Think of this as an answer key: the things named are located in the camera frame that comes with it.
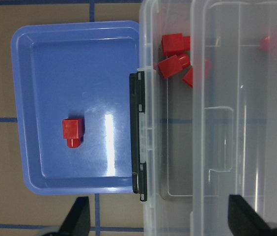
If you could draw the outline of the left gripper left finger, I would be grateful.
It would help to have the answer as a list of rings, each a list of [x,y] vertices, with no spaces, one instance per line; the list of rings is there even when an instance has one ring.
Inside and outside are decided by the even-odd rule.
[[[57,234],[59,236],[87,236],[89,232],[89,197],[77,197]]]

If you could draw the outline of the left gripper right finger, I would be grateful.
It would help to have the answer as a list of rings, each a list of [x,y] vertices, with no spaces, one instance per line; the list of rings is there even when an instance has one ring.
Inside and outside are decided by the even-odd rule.
[[[233,236],[272,235],[272,229],[241,195],[229,195],[227,221]]]

